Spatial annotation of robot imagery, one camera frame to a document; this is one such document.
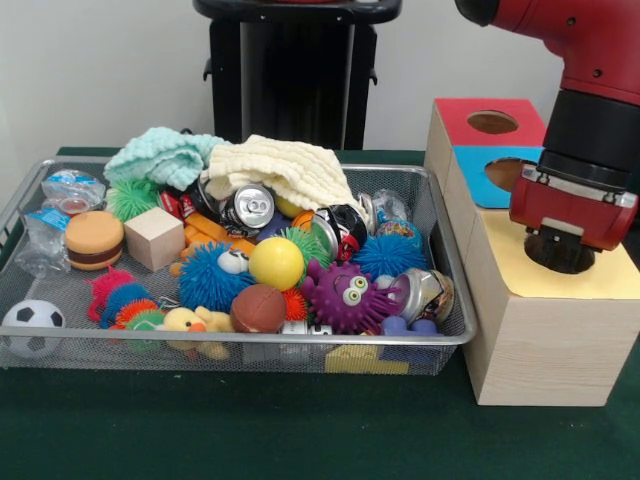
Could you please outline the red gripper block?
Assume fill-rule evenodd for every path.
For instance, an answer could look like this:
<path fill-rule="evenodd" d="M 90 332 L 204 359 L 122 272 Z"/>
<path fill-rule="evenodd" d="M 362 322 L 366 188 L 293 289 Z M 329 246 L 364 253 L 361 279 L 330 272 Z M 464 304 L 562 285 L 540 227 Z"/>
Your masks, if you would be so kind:
<path fill-rule="evenodd" d="M 573 183 L 524 165 L 511 190 L 510 219 L 537 231 L 541 248 L 614 250 L 639 208 L 639 197 Z"/>

